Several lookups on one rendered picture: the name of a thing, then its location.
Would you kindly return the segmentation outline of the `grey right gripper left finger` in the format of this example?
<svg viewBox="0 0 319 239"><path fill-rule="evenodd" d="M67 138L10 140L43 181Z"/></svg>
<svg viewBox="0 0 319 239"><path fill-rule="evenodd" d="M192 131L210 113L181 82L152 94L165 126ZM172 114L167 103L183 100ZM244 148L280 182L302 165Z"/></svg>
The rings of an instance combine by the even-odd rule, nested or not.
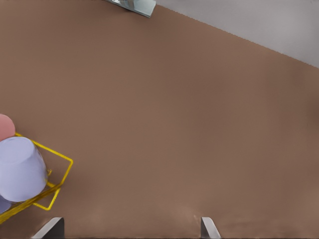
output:
<svg viewBox="0 0 319 239"><path fill-rule="evenodd" d="M64 238L64 218L55 217L47 222L32 239L63 239Z"/></svg>

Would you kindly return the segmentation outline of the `lavender cup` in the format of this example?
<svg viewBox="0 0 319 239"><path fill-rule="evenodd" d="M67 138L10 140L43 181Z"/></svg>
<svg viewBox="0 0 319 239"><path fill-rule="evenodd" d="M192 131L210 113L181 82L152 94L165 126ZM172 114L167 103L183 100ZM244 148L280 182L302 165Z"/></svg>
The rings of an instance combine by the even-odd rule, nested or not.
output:
<svg viewBox="0 0 319 239"><path fill-rule="evenodd" d="M47 179L44 160L31 140L14 136L0 141L0 214L12 203L40 194Z"/></svg>

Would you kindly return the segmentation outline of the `silver frame post foot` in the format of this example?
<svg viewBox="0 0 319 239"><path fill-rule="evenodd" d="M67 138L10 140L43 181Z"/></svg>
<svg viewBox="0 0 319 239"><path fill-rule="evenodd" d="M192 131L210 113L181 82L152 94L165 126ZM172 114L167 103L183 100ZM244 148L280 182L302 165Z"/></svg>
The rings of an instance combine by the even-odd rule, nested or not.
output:
<svg viewBox="0 0 319 239"><path fill-rule="evenodd" d="M150 18L157 4L156 0L106 0L127 10Z"/></svg>

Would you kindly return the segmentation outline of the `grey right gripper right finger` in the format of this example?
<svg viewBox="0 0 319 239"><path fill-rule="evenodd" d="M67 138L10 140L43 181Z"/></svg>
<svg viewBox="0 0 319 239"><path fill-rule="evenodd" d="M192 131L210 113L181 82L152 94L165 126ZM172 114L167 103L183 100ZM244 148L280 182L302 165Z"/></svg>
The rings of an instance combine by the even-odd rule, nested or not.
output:
<svg viewBox="0 0 319 239"><path fill-rule="evenodd" d="M201 217L200 226L201 239L220 239L221 235L210 217Z"/></svg>

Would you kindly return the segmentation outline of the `pink cup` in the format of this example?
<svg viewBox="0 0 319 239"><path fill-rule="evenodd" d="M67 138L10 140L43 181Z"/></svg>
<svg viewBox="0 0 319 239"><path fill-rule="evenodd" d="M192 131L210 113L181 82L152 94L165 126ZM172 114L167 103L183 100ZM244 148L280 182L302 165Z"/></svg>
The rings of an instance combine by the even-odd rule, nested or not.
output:
<svg viewBox="0 0 319 239"><path fill-rule="evenodd" d="M0 141L15 135L15 125L13 121L4 114L0 114Z"/></svg>

